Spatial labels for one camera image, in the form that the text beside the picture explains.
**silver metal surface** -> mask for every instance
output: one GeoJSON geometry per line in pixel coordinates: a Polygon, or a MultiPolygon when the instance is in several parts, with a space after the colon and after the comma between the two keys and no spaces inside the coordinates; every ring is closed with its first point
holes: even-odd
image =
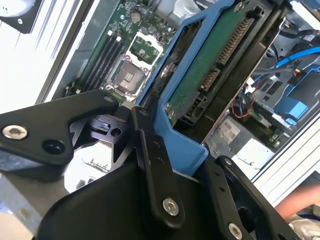
{"type": "Polygon", "coordinates": [[[3,128],[2,134],[8,139],[22,140],[28,136],[28,131],[23,126],[9,125],[3,128]]]}
{"type": "Polygon", "coordinates": [[[253,184],[276,206],[314,171],[320,170],[320,114],[253,178],[253,184]]]}
{"type": "Polygon", "coordinates": [[[9,173],[0,174],[0,189],[0,201],[34,234],[52,205],[68,194],[63,179],[42,183],[9,173]]]}
{"type": "Polygon", "coordinates": [[[193,0],[176,0],[173,14],[181,19],[187,19],[200,13],[201,10],[193,0]]]}
{"type": "Polygon", "coordinates": [[[181,23],[201,10],[193,0],[160,0],[154,12],[171,26],[178,28],[181,23]]]}
{"type": "Polygon", "coordinates": [[[171,199],[171,198],[166,198],[162,202],[163,209],[170,214],[171,216],[177,216],[179,214],[179,207],[177,203],[171,199]]]}
{"type": "Polygon", "coordinates": [[[42,0],[30,34],[0,21],[0,113],[35,104],[81,2],[42,0]]]}
{"type": "Polygon", "coordinates": [[[241,240],[243,238],[242,232],[237,225],[235,225],[234,223],[229,223],[228,228],[235,239],[241,240]]]}
{"type": "Polygon", "coordinates": [[[231,164],[232,164],[232,162],[231,162],[230,159],[228,159],[228,158],[225,158],[224,161],[225,161],[226,164],[228,164],[228,165],[231,165],[231,164]]]}
{"type": "Polygon", "coordinates": [[[234,12],[239,12],[239,10],[241,9],[241,7],[243,6],[243,2],[239,2],[235,7],[234,7],[234,12]]]}

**black plastic part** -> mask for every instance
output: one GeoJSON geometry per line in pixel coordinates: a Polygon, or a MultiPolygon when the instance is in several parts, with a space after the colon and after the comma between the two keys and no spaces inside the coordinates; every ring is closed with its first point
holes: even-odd
{"type": "Polygon", "coordinates": [[[241,230],[243,240],[251,240],[252,237],[242,225],[223,169],[213,160],[206,159],[199,167],[197,174],[204,187],[204,199],[208,207],[207,219],[210,226],[218,228],[223,239],[232,239],[229,224],[233,223],[241,230]]]}
{"type": "Polygon", "coordinates": [[[129,163],[58,201],[44,216],[36,240],[209,240],[218,239],[205,218],[198,182],[173,174],[186,209],[177,231],[156,231],[141,194],[141,171],[129,163]]]}
{"type": "Polygon", "coordinates": [[[28,135],[23,140],[0,135],[0,170],[45,182],[58,180],[74,156],[76,140],[72,142],[70,130],[79,132],[84,119],[113,114],[118,108],[112,96],[112,102],[105,100],[106,94],[96,90],[1,114],[1,131],[18,125],[28,135]]]}
{"type": "Polygon", "coordinates": [[[277,240],[279,235],[286,240],[299,239],[232,159],[227,156],[219,156],[216,163],[223,169],[229,180],[237,208],[246,208],[252,214],[257,239],[277,240]]]}
{"type": "Polygon", "coordinates": [[[43,0],[36,0],[33,7],[23,15],[15,17],[0,16],[0,21],[8,24],[22,34],[29,34],[34,26],[42,1],[43,0]]]}
{"type": "Polygon", "coordinates": [[[151,215],[141,168],[135,155],[128,163],[59,200],[44,216],[36,240],[298,240],[298,236],[231,161],[207,159],[197,172],[200,182],[174,173],[185,209],[175,231],[158,230],[151,215]]]}
{"type": "Polygon", "coordinates": [[[146,208],[151,209],[151,215],[146,218],[154,222],[154,230],[179,229],[185,221],[185,211],[165,142],[156,135],[152,118],[142,107],[133,107],[131,111],[133,126],[130,141],[116,162],[121,165],[129,157],[136,158],[142,172],[142,195],[148,199],[146,208]],[[177,216],[171,216],[164,210],[163,200],[167,198],[173,199],[178,205],[177,216]]]}

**black metal bracket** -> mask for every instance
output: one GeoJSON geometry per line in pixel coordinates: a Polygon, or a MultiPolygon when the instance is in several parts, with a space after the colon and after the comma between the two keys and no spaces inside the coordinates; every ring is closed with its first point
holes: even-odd
{"type": "Polygon", "coordinates": [[[246,209],[249,212],[253,225],[251,227],[254,228],[257,239],[299,239],[291,227],[288,227],[285,220],[282,219],[232,159],[227,156],[219,156],[216,159],[216,164],[219,165],[219,169],[223,170],[226,179],[228,180],[232,198],[238,212],[241,212],[243,209],[246,209]]]}
{"type": "Polygon", "coordinates": [[[84,120],[112,115],[117,108],[116,99],[96,90],[1,114],[0,171],[45,182],[58,180],[74,156],[76,140],[72,142],[71,136],[79,137],[76,132],[82,131],[84,120]],[[15,139],[19,132],[14,126],[22,127],[26,136],[15,139]]]}
{"type": "MultiPolygon", "coordinates": [[[[69,206],[70,201],[73,202],[70,203],[72,207],[67,209],[68,217],[95,218],[97,211],[108,208],[109,212],[114,206],[92,206],[92,199],[100,196],[107,202],[117,203],[126,195],[130,198],[122,200],[126,205],[140,203],[139,211],[127,210],[132,215],[126,213],[129,218],[126,222],[136,225],[143,222],[144,237],[148,236],[146,239],[150,236],[164,239],[162,237],[166,236],[170,239],[196,240],[215,233],[222,239],[251,240],[249,233],[255,230],[259,240],[298,240],[293,230],[230,158],[221,156],[214,161],[209,156],[197,171],[200,183],[178,176],[172,170],[163,138],[155,132],[152,116],[140,106],[132,109],[118,107],[115,98],[100,90],[1,114],[0,127],[0,171],[40,181],[59,179],[72,160],[74,149],[97,140],[113,144],[114,170],[101,181],[99,179],[83,187],[88,189],[92,186],[92,191],[80,189],[58,203],[58,206],[69,206]],[[131,182],[121,180],[117,173],[121,173],[121,178],[128,179],[130,176],[130,181],[134,181],[130,192],[127,188],[131,182]],[[109,180],[122,187],[117,189],[109,180]],[[106,188],[112,193],[104,194],[106,188]],[[74,204],[82,207],[81,201],[74,202],[77,192],[82,195],[81,201],[86,202],[86,206],[89,204],[94,211],[80,211],[79,215],[73,207],[74,204]],[[253,227],[242,216],[242,208],[251,211],[253,227]]],[[[67,218],[63,212],[58,212],[62,218],[55,218],[67,218]]],[[[112,217],[119,217],[117,211],[110,212],[112,217]]],[[[97,224],[90,228],[99,232],[106,220],[100,217],[96,220],[97,224]]],[[[50,223],[46,218],[45,229],[52,229],[51,224],[56,229],[57,221],[50,223]]],[[[63,239],[71,236],[68,227],[62,228],[63,239]]],[[[77,226],[76,229],[87,231],[79,236],[88,233],[87,227],[79,229],[77,226]]]]}
{"type": "Polygon", "coordinates": [[[142,192],[147,193],[152,219],[170,229],[179,229],[185,210],[163,138],[155,133],[149,114],[139,106],[132,108],[131,137],[116,160],[120,166],[134,155],[143,172],[142,192]]]}

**white panel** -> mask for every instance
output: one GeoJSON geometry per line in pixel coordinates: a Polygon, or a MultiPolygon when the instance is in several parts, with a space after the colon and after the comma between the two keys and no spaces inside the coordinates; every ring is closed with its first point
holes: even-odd
{"type": "Polygon", "coordinates": [[[82,0],[43,0],[30,34],[0,22],[0,113],[35,104],[82,0]]]}
{"type": "Polygon", "coordinates": [[[320,168],[320,118],[314,118],[280,151],[258,177],[254,185],[276,206],[312,172],[320,168]]]}

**screw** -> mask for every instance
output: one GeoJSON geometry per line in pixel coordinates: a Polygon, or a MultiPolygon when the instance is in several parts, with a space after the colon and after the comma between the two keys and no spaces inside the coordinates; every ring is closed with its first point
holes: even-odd
{"type": "Polygon", "coordinates": [[[109,97],[109,96],[105,96],[104,97],[104,100],[107,100],[108,102],[110,102],[110,103],[112,103],[114,100],[111,98],[111,97],[109,97]]]}
{"type": "Polygon", "coordinates": [[[242,232],[240,230],[240,228],[235,225],[234,223],[229,223],[229,231],[230,233],[238,240],[242,240],[242,232]]]}
{"type": "Polygon", "coordinates": [[[170,104],[167,103],[167,104],[165,105],[165,107],[164,107],[164,110],[167,110],[169,107],[170,107],[170,104]]]}
{"type": "Polygon", "coordinates": [[[169,118],[169,119],[172,119],[174,115],[175,115],[175,112],[172,111],[172,112],[170,112],[170,114],[168,115],[168,118],[169,118]]]}
{"type": "Polygon", "coordinates": [[[143,116],[148,116],[148,113],[144,109],[140,109],[139,113],[142,114],[143,116]]]}
{"type": "Polygon", "coordinates": [[[179,213],[178,204],[171,198],[166,198],[162,202],[163,209],[171,216],[177,216],[179,213]]]}
{"type": "Polygon", "coordinates": [[[236,12],[239,12],[239,10],[241,9],[241,7],[242,7],[242,5],[243,5],[243,2],[241,1],[241,2],[239,2],[235,7],[234,7],[234,12],[236,13],[236,12]]]}
{"type": "Polygon", "coordinates": [[[228,165],[231,165],[231,164],[232,164],[232,162],[231,162],[230,159],[228,159],[228,158],[225,158],[224,161],[225,161],[226,164],[228,164],[228,165]]]}
{"type": "Polygon", "coordinates": [[[2,130],[2,134],[8,139],[22,140],[27,137],[28,131],[22,126],[9,125],[2,130]]]}

